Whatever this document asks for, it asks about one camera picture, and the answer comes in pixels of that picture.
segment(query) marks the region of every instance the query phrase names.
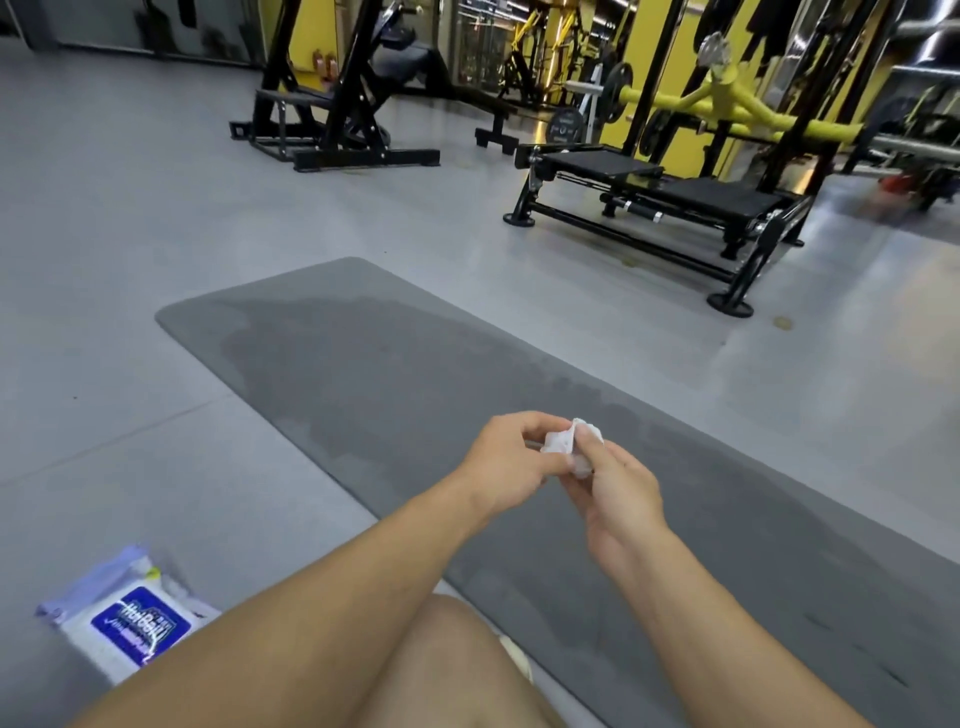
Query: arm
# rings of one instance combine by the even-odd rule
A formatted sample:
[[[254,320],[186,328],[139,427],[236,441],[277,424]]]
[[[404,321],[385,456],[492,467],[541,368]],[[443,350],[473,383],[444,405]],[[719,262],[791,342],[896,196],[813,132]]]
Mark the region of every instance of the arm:
[[[693,725],[869,726],[670,531],[650,471],[584,427],[576,441],[592,481],[562,481],[586,520],[588,547],[650,637]]]
[[[457,549],[569,472],[568,456],[524,439],[568,427],[537,412],[493,418],[454,473],[161,655],[74,728],[344,725]]]

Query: blue label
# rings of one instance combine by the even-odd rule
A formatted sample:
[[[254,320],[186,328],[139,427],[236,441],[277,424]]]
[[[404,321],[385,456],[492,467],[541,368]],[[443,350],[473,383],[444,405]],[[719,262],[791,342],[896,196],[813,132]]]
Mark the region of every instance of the blue label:
[[[190,622],[146,587],[110,604],[90,624],[143,667],[190,631]]]

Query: round machine foot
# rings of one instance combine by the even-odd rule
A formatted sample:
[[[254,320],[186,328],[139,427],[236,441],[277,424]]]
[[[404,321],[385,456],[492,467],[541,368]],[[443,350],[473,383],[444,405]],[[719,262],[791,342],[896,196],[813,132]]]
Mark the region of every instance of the round machine foot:
[[[515,217],[512,212],[508,212],[503,216],[503,222],[507,225],[513,225],[515,228],[534,227],[534,219],[532,217]]]
[[[735,319],[749,319],[754,315],[754,307],[749,303],[741,301],[739,305],[730,305],[722,293],[711,293],[707,296],[707,303],[710,308],[716,308],[720,313],[733,316]]]

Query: forearm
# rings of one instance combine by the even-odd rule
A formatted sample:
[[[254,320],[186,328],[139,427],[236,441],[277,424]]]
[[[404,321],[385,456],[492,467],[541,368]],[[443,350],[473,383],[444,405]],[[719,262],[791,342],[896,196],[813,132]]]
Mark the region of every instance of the forearm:
[[[109,693],[76,728],[343,725],[482,523],[468,489],[451,478],[230,610]]]
[[[621,591],[695,726],[869,725],[757,624],[674,534],[659,534],[635,556]]]

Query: person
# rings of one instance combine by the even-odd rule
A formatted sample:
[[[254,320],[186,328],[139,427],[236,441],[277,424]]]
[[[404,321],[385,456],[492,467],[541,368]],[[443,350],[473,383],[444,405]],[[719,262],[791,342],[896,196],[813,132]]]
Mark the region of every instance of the person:
[[[869,725],[707,573],[629,452],[578,426],[593,467],[578,481],[569,455],[526,445],[571,426],[540,412],[493,418],[449,476],[177,644],[74,728],[564,725],[484,621],[431,594],[457,549],[550,475],[691,724]]]

